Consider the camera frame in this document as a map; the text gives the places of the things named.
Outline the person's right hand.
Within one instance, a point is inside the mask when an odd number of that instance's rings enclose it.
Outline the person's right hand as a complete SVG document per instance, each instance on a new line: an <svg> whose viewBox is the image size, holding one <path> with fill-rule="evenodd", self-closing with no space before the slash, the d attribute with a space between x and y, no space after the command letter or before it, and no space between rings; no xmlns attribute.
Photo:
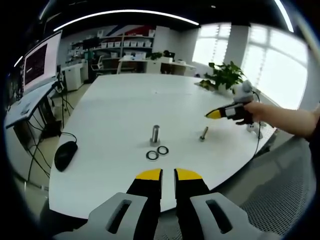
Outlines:
<svg viewBox="0 0 320 240"><path fill-rule="evenodd" d="M260 102L252 101L244 106L244 109L252 114L254 122L266 120L266 105Z"/></svg>

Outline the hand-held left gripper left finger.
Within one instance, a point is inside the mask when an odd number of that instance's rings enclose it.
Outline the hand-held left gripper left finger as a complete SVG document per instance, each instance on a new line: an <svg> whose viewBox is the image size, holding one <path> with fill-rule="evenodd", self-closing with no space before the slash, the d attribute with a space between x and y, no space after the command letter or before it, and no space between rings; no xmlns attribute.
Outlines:
<svg viewBox="0 0 320 240"><path fill-rule="evenodd" d="M95 208L86 224L55 235L55 240L152 240L161 211L160 168L138 174L125 193L118 192Z"/></svg>

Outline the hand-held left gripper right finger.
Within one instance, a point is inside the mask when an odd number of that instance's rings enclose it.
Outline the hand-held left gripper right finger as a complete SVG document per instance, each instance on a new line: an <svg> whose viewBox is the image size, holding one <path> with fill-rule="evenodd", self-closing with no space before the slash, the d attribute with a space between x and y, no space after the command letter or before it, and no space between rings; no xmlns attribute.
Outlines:
<svg viewBox="0 0 320 240"><path fill-rule="evenodd" d="M174 170L176 215L184 240L279 240L254 227L248 214L221 193L211 193L196 172Z"/></svg>

